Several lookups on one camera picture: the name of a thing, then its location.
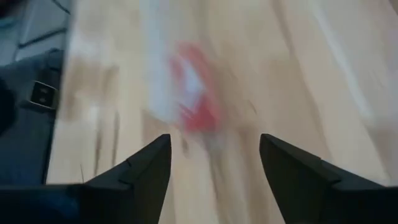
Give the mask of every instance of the black button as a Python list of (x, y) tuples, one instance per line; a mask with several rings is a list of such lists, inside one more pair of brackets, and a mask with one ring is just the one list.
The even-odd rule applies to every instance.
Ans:
[(40, 106), (52, 108), (55, 92), (55, 88), (41, 82), (35, 82), (30, 101)]

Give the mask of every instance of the wooden floor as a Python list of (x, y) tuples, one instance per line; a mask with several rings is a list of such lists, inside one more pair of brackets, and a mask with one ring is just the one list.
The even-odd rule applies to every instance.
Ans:
[[(187, 12), (190, 1), (170, 0)], [(201, 10), (224, 112), (210, 149), (146, 110), (139, 1), (77, 1), (48, 183), (86, 181), (171, 133), (160, 223), (283, 223), (258, 152), (271, 133), (398, 184), (398, 16), (388, 0), (212, 0)]]

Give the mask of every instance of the dark blue fabric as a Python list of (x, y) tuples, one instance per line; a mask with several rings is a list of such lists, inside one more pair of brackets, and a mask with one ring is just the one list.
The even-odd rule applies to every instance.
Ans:
[[(0, 79), (15, 99), (15, 121), (0, 135), (0, 185), (44, 184), (54, 116), (21, 108), (18, 103), (26, 98), (25, 89), (33, 80), (59, 88), (62, 54), (51, 51), (0, 67)], [(44, 73), (49, 67), (51, 72)], [(0, 108), (9, 110), (10, 105), (0, 102)]]

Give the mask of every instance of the light wood surface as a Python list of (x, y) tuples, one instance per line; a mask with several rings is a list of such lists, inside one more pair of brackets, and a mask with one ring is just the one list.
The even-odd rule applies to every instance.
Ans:
[(283, 223), (258, 152), (271, 133), (398, 184), (398, 16), (388, 0), (214, 0), (205, 12), (224, 112), (210, 151), (146, 112), (139, 1), (76, 2), (48, 183), (86, 181), (171, 133), (160, 223)]

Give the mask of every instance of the red object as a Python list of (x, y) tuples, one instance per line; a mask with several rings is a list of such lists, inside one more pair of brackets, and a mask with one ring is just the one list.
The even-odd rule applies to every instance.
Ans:
[[(184, 68), (183, 60), (185, 63), (189, 62), (197, 77), (192, 77), (192, 74), (187, 75), (189, 71)], [(197, 82), (197, 86), (204, 87), (196, 93), (194, 107), (188, 108), (184, 104), (179, 104), (178, 115), (182, 128), (187, 131), (214, 131), (220, 124), (220, 108), (216, 100), (210, 64), (205, 55), (193, 44), (181, 44), (178, 55), (171, 58), (170, 64), (177, 82), (179, 98), (186, 100), (184, 98), (192, 94), (187, 89), (188, 78)]]

